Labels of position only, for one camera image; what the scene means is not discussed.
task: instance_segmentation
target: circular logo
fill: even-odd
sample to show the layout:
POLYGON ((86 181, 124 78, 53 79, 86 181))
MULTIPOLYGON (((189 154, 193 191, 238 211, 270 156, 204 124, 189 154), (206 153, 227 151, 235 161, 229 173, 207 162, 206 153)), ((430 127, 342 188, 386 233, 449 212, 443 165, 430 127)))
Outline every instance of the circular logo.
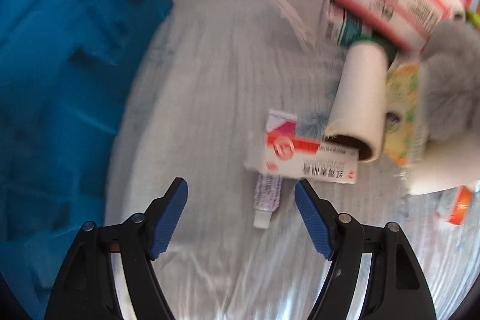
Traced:
POLYGON ((293 141, 286 136, 276 138, 273 142, 273 149, 275 151, 275 155, 277 155, 280 160, 291 159, 295 151, 293 141))

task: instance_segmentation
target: white roll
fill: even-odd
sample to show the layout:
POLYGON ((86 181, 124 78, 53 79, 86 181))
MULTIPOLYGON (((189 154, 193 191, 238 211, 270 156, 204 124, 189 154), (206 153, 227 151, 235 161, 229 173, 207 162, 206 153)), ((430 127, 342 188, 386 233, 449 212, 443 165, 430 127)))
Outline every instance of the white roll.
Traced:
POLYGON ((354 43, 325 129, 325 139, 358 148, 361 162, 382 152, 386 111, 387 55, 372 41, 354 43))
POLYGON ((420 162, 408 172, 411 195, 433 193, 480 179, 480 136, 469 132, 428 144, 420 162))

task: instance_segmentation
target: barcode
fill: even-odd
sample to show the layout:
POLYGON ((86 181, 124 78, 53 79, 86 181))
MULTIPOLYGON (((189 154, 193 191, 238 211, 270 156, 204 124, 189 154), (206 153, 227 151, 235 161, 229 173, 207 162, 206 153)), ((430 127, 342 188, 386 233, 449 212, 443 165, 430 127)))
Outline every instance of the barcode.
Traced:
POLYGON ((321 176, 322 178, 343 178, 343 170, 325 167, 323 164, 303 163, 303 175, 321 176))
POLYGON ((427 31, 431 31, 440 19, 437 13, 425 3, 415 3, 410 6, 409 11, 427 31))
POLYGON ((333 22, 327 22, 327 30, 325 32, 325 39, 326 40, 332 40, 333 28, 334 27, 335 27, 335 24, 333 22))

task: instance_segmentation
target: metal screw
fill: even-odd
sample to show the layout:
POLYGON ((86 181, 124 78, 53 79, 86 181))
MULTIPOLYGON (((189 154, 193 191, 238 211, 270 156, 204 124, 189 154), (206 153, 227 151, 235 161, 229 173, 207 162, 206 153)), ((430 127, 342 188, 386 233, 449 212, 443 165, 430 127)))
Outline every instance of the metal screw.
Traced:
POLYGON ((145 215, 143 213, 135 213, 133 216, 130 217, 134 223, 141 223, 145 219, 145 215))
POLYGON ((82 231, 90 232, 93 228, 95 228, 95 223, 93 221, 87 221, 82 225, 82 231))
POLYGON ((400 230, 400 226, 397 223, 388 223, 388 229, 392 232, 398 232, 400 230))
POLYGON ((346 213, 342 213, 338 216, 338 219, 342 221, 344 224, 348 224, 350 221, 352 221, 352 216, 346 213))

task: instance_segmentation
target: white plastic-covered surface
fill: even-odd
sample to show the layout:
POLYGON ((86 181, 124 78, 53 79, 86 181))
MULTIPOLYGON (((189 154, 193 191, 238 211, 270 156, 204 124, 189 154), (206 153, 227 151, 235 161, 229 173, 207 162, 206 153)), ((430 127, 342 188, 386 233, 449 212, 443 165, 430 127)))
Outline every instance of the white plastic-covered surface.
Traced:
MULTIPOLYGON (((189 199, 169 249, 153 263, 177 320, 306 319, 328 262, 315 252, 286 180, 266 230, 253 227, 257 175, 245 171, 250 134, 268 109, 329 112, 344 53, 306 55, 268 0, 175 0, 153 38, 112 155, 106 223, 164 194, 175 176, 189 199)), ((322 198, 361 223, 401 224, 424 269, 439 320, 479 272, 480 202, 463 226, 440 230, 439 194, 408 197, 387 158, 361 165, 356 185, 312 182, 322 198)), ((349 319, 357 319, 369 256, 349 319)), ((132 319, 121 268, 118 296, 132 319)))

